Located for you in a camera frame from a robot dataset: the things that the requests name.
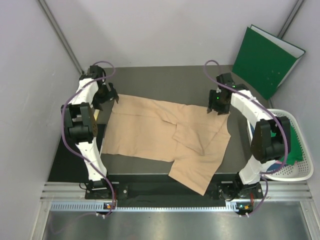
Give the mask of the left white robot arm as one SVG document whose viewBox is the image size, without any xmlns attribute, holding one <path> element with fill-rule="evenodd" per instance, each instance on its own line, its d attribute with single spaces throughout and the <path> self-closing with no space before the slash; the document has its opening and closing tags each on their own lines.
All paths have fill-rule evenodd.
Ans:
<svg viewBox="0 0 320 240">
<path fill-rule="evenodd" d="M 119 99 L 113 84 L 105 83 L 109 77 L 105 70 L 82 74 L 75 94 L 61 106 L 62 141 L 72 154 L 84 161 L 88 173 L 86 197 L 91 199 L 116 198 L 98 150 L 98 124 L 94 116 L 102 103 Z"/>
</svg>

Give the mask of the beige t shirt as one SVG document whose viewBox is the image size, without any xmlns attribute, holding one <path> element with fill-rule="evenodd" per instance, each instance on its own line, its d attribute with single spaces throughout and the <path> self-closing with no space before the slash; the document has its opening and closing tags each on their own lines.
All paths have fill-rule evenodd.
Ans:
<svg viewBox="0 0 320 240">
<path fill-rule="evenodd" d="M 112 107 L 102 152 L 171 163 L 169 176 L 204 195 L 230 141 L 228 114 L 122 94 Z"/>
</svg>

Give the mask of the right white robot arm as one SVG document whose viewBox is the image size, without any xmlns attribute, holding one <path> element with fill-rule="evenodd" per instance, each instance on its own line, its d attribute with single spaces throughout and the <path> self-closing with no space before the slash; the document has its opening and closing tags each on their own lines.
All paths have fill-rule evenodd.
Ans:
<svg viewBox="0 0 320 240">
<path fill-rule="evenodd" d="M 286 159 L 291 151 L 290 120 L 277 117 L 262 106 L 244 85 L 222 85 L 209 92 L 207 112 L 227 114 L 236 108 L 254 127 L 250 144 L 251 157 L 233 180 L 233 197 L 245 198 L 255 189 L 269 167 Z"/>
</svg>

